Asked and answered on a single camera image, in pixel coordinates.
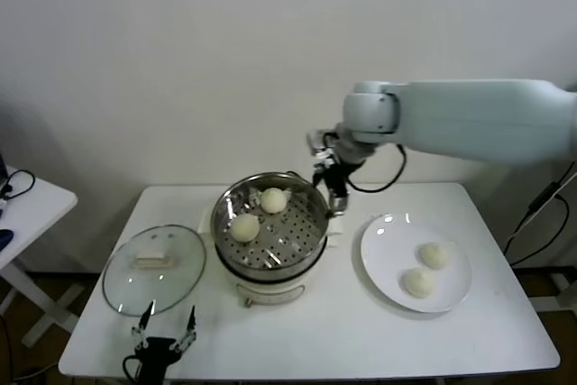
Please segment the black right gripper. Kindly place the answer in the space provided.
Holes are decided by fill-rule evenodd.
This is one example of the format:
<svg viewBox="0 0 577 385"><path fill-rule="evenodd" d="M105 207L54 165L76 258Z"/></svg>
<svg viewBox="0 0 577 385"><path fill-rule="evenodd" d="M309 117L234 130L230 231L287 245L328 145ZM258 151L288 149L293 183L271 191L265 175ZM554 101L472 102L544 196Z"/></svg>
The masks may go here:
<svg viewBox="0 0 577 385"><path fill-rule="evenodd" d="M347 182L352 173L357 170L356 164L330 160L323 166L315 166L311 184L314 188L324 181L330 192L328 194L328 209L325 213L328 219L343 216L348 209Z"/></svg>

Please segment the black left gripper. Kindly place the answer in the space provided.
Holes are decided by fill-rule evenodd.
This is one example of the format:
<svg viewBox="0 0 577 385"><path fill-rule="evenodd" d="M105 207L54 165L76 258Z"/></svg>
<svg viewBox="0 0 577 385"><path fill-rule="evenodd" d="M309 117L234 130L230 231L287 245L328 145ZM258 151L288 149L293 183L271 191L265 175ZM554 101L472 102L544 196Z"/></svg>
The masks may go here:
<svg viewBox="0 0 577 385"><path fill-rule="evenodd" d="M167 337L147 337L146 327L150 321L154 301L141 315L138 325L132 327L135 342L134 355L140 362L177 362L179 353L184 353L197 339L196 307L193 306L188 317L186 332L179 339Z"/></svg>

